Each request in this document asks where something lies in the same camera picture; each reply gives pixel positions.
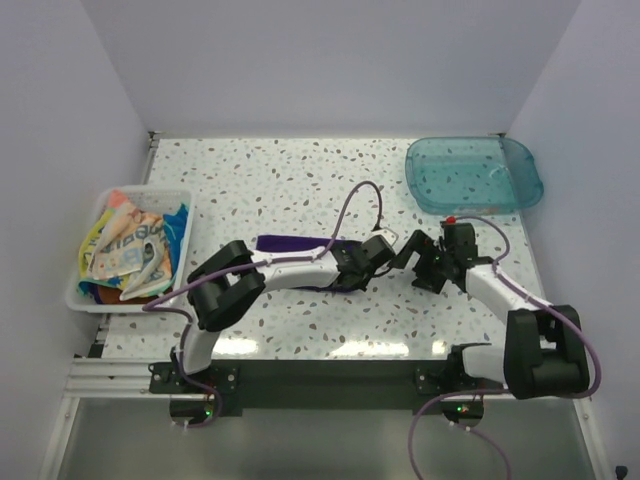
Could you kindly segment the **purple towel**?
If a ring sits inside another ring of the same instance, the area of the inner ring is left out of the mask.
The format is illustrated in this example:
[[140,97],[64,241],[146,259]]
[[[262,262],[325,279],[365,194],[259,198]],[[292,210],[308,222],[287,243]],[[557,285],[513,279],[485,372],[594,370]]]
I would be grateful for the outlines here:
[[[326,247],[329,241],[329,238],[320,237],[259,235],[256,239],[255,247],[259,251],[271,253],[299,252],[318,247]],[[306,286],[302,287],[302,290],[334,293],[349,293],[354,291],[354,289],[349,289],[336,283],[324,288]]]

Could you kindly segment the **colourful printed towel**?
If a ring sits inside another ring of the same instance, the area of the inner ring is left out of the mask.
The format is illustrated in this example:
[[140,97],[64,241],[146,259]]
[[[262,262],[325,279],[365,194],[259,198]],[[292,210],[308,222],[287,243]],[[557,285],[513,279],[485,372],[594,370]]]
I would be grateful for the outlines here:
[[80,246],[78,274],[79,291],[98,304],[144,303],[171,289],[174,267],[164,217],[111,191]]

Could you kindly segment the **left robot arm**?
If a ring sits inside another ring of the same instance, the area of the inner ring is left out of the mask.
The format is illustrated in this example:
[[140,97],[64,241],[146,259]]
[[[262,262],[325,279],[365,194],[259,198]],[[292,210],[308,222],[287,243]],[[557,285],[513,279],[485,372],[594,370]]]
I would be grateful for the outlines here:
[[193,313],[171,353],[172,383],[185,392],[201,390],[222,331],[237,324],[263,294],[276,290],[351,293],[367,288],[395,255],[381,230],[367,240],[263,235],[249,249],[237,240],[188,277]]

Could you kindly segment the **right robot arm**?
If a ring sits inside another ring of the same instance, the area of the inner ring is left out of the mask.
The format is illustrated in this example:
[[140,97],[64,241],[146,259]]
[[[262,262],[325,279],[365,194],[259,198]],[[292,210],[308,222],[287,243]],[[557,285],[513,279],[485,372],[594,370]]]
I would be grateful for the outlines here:
[[446,283],[481,302],[506,328],[501,346],[452,346],[444,378],[468,392],[481,379],[501,384],[517,399],[577,397],[593,384],[577,311],[552,305],[510,279],[497,260],[478,252],[467,218],[448,218],[439,238],[415,231],[391,261],[403,269],[416,256],[413,286],[438,294]]

